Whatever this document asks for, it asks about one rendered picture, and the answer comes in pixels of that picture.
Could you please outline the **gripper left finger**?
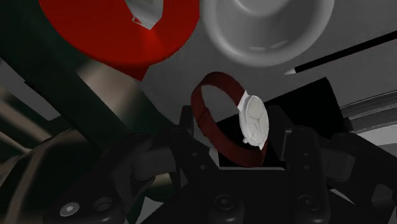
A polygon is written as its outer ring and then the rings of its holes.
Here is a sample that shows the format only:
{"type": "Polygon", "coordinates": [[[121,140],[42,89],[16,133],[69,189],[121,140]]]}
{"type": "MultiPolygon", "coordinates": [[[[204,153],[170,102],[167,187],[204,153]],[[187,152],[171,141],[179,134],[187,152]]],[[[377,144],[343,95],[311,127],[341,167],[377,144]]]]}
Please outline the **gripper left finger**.
{"type": "Polygon", "coordinates": [[[125,136],[45,211],[43,224],[123,224],[141,194],[164,173],[173,174],[178,187],[187,180],[195,192],[188,205],[214,209],[216,191],[204,172],[218,167],[192,134],[192,109],[184,106],[179,125],[164,128],[156,138],[125,136]]]}

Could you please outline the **grey round plate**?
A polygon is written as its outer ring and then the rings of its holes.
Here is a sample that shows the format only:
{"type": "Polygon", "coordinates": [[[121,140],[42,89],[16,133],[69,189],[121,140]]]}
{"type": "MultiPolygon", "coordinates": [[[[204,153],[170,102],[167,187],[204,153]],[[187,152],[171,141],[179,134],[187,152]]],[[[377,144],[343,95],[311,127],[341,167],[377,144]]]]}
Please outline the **grey round plate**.
{"type": "Polygon", "coordinates": [[[335,0],[202,0],[213,45],[251,67],[276,66],[308,50],[325,30],[335,0]]]}

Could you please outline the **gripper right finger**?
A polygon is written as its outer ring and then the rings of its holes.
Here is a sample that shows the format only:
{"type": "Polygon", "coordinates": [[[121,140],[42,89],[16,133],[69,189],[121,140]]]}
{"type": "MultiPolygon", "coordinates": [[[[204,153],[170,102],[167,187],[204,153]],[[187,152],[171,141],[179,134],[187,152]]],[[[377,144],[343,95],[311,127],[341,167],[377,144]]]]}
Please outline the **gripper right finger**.
{"type": "Polygon", "coordinates": [[[268,107],[269,141],[286,162],[286,224],[388,224],[397,206],[397,158],[366,139],[331,139],[268,107]]]}

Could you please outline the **white angular object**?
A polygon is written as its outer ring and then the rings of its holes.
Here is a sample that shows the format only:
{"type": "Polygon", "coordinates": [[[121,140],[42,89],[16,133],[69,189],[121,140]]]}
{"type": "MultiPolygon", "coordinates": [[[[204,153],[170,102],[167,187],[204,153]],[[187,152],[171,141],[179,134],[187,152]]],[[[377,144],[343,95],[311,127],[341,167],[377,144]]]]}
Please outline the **white angular object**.
{"type": "Polygon", "coordinates": [[[151,30],[161,19],[164,0],[124,0],[132,14],[132,21],[151,30]]]}

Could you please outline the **black pencil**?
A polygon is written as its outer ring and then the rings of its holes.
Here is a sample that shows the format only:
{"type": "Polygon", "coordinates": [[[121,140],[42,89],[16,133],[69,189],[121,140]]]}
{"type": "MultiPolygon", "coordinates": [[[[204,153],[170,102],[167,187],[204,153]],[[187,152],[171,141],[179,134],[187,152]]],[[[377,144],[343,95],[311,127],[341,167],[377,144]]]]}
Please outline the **black pencil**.
{"type": "Polygon", "coordinates": [[[373,38],[371,40],[368,40],[368,41],[362,42],[360,44],[351,46],[349,48],[346,48],[346,49],[343,49],[341,51],[332,53],[330,55],[327,55],[327,56],[318,58],[316,60],[304,63],[302,65],[296,66],[293,69],[290,69],[289,71],[286,71],[285,75],[297,74],[297,73],[300,73],[302,71],[306,71],[306,70],[312,69],[314,67],[321,66],[323,64],[326,64],[326,63],[332,62],[334,60],[338,60],[338,59],[341,59],[343,57],[346,57],[346,56],[349,56],[349,55],[352,55],[352,54],[367,50],[369,48],[372,48],[372,47],[387,43],[387,42],[395,40],[395,39],[397,39],[397,31],[393,31],[393,32],[387,33],[385,35],[373,38]]]}

